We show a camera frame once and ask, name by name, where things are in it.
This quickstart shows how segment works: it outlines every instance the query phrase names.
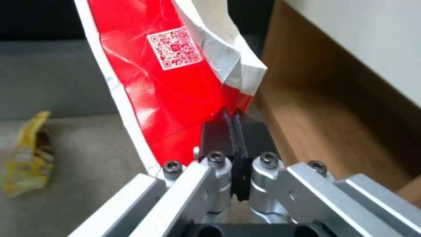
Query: hex socket screw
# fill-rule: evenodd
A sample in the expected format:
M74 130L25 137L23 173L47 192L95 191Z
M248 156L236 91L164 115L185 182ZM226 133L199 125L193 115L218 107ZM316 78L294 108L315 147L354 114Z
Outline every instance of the hex socket screw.
M260 155L260 164L267 169L275 169L279 164L279 157L273 152L263 152Z
M164 177L167 179L177 179L183 172L183 166L179 161L167 161L163 166Z
M225 155L221 151L209 152L207 159L211 168L217 169L225 165Z
M321 161L309 161L307 164L317 173L321 174L322 176L326 177L328 173L328 167Z

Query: printed qr code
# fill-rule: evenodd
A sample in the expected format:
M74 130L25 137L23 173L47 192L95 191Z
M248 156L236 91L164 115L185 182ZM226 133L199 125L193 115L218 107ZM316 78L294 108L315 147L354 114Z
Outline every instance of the printed qr code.
M148 35L163 70L200 62L202 57L186 27Z

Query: wooden cabinet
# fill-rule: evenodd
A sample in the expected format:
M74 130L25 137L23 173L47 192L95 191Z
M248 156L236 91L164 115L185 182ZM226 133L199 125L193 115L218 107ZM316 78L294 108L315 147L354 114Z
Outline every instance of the wooden cabinet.
M320 160L336 178L364 173L392 191L420 175L419 107L283 1L262 59L255 100L287 164Z

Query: crumpled yellow wrapper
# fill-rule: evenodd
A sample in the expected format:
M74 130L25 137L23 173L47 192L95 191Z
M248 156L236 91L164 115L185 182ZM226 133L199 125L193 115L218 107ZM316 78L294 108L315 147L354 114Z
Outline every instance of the crumpled yellow wrapper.
M44 188L53 170L53 153L42 130L50 112L39 112L20 130L7 160L3 189L9 197Z

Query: silver metal arm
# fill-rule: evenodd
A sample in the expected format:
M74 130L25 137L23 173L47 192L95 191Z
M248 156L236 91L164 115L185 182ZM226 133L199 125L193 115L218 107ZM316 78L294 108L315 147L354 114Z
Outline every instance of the silver metal arm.
M165 191L163 180L138 174L70 236L128 236Z
M191 224L226 223L231 171L229 159L215 152L184 171L179 163L164 165L158 176L166 184L139 174L71 236L181 236ZM321 162L285 168L273 154L257 157L249 203L259 222L304 223L297 230L309 224L321 236L421 236L418 208L365 175L334 181Z

